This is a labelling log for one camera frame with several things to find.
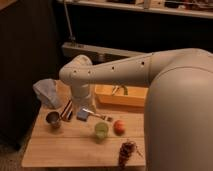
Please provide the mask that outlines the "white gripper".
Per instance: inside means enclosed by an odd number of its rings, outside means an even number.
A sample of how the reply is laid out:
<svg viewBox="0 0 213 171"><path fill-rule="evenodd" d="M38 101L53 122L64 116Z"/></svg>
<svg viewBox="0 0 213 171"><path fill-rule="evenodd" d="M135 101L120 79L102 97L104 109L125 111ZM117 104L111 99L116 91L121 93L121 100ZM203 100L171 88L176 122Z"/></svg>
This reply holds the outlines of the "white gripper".
<svg viewBox="0 0 213 171"><path fill-rule="evenodd" d="M96 111L93 93L89 84L72 85L70 90L74 113L77 113L81 108L86 108L92 112Z"/></svg>

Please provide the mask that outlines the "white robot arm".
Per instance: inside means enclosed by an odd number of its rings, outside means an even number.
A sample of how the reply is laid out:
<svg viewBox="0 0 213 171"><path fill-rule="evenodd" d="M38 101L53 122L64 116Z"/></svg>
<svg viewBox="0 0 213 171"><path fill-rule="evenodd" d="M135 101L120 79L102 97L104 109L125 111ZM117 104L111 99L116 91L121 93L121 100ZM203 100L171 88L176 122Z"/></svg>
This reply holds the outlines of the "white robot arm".
<svg viewBox="0 0 213 171"><path fill-rule="evenodd" d="M79 55L59 77L78 103L91 84L146 87L146 169L213 171L213 53L177 49L98 65Z"/></svg>

